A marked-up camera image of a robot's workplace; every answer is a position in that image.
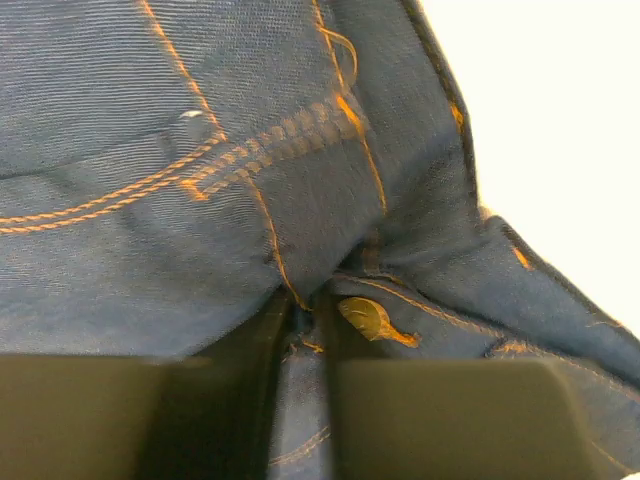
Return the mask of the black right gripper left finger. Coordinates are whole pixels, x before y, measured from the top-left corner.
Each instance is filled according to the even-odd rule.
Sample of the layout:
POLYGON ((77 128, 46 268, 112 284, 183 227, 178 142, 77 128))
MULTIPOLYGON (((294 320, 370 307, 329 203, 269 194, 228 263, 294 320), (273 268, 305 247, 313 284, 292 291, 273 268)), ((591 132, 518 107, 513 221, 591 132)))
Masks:
POLYGON ((5 479, 264 479, 292 309, 277 291, 183 359, 5 354, 5 479))

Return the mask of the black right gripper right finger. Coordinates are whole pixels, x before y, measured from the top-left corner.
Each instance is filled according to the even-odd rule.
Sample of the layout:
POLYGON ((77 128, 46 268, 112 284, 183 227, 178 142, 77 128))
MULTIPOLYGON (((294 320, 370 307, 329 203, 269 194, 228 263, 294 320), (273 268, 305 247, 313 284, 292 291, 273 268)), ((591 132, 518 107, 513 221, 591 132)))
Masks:
POLYGON ((394 356, 319 300, 336 479, 616 479, 551 358, 394 356))

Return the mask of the dark blue denim trousers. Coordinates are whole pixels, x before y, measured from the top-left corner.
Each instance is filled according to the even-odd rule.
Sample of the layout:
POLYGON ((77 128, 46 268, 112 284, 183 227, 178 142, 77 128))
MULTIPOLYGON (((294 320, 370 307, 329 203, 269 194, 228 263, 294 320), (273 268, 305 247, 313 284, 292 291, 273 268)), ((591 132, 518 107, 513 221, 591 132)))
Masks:
POLYGON ((319 300, 396 357, 551 358, 639 470, 639 342, 478 204, 411 1, 5 1, 1 358, 183 359, 292 309, 268 475, 331 473, 319 300))

